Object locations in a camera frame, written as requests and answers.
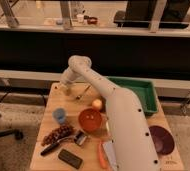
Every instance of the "desk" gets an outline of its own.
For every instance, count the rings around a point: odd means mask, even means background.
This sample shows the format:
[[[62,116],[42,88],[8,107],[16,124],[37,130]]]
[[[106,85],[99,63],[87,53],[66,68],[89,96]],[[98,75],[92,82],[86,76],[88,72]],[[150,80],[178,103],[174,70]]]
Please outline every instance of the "desk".
[[[58,159],[57,156],[60,148],[55,152],[45,157],[42,157],[40,155],[40,152],[43,150],[44,147],[41,146],[41,141],[45,135],[48,135],[51,132],[51,130],[58,127],[58,124],[52,117],[52,112],[58,107],[64,108],[67,112],[67,121],[76,129],[80,129],[80,126],[77,122],[78,114],[83,109],[88,108],[94,99],[100,97],[98,92],[93,87],[91,87],[87,91],[87,93],[81,98],[81,100],[75,100],[75,97],[87,86],[87,83],[76,83],[71,88],[71,92],[66,92],[64,91],[65,88],[60,86],[58,83],[54,83],[52,85],[30,165],[31,171],[74,170],[71,166]],[[148,124],[161,125],[170,131],[169,125],[166,121],[165,115],[159,102],[158,110],[158,113],[147,119]],[[104,139],[106,137],[106,133],[106,128],[102,126],[98,132],[89,136],[88,141],[85,142],[82,148],[73,143],[67,143],[63,145],[63,148],[68,149],[69,151],[73,152],[84,160],[83,165],[79,169],[80,171],[104,171],[104,169],[101,169],[99,165],[97,157],[97,146],[100,138]],[[161,162],[162,171],[184,170],[184,166],[182,164],[179,152],[176,147],[172,154],[167,156],[159,156],[159,159]]]

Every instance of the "gray floor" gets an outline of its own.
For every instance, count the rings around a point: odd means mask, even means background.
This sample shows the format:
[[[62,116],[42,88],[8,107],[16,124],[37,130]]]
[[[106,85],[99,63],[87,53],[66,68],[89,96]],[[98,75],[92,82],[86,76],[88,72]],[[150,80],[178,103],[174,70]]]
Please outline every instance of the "gray floor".
[[[176,145],[186,170],[190,171],[190,109],[188,116],[182,115],[179,103],[161,102],[172,129]],[[29,169],[38,128],[44,113],[40,95],[11,93],[0,104],[0,131],[18,128],[24,140],[13,136],[0,138],[0,171],[27,171]]]

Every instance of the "green container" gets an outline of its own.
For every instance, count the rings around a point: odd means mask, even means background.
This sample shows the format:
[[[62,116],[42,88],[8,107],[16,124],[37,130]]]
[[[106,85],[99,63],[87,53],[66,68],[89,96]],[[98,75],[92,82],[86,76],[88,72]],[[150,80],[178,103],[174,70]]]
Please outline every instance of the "green container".
[[[108,78],[115,84],[134,91],[140,99],[146,116],[151,116],[158,111],[155,90],[151,81],[135,80],[126,77]]]

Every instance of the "red object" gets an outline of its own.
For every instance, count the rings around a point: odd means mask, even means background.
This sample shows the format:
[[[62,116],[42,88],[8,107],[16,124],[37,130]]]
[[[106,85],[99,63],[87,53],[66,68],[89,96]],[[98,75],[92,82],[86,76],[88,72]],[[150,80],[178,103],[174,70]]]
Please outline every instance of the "red object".
[[[97,17],[89,17],[88,19],[87,19],[87,23],[88,24],[97,24]]]
[[[173,152],[175,143],[172,135],[168,130],[161,126],[149,127],[150,133],[158,154],[168,155]]]
[[[95,109],[85,109],[80,113],[78,122],[84,131],[93,132],[100,128],[102,116],[100,112]]]

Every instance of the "red plate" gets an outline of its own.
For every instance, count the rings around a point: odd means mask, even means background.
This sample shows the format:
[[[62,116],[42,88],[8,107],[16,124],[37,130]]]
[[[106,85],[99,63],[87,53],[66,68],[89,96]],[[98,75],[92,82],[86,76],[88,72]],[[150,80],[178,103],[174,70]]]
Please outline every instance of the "red plate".
[[[99,111],[89,108],[80,113],[78,122],[84,131],[93,132],[100,128],[102,117]]]

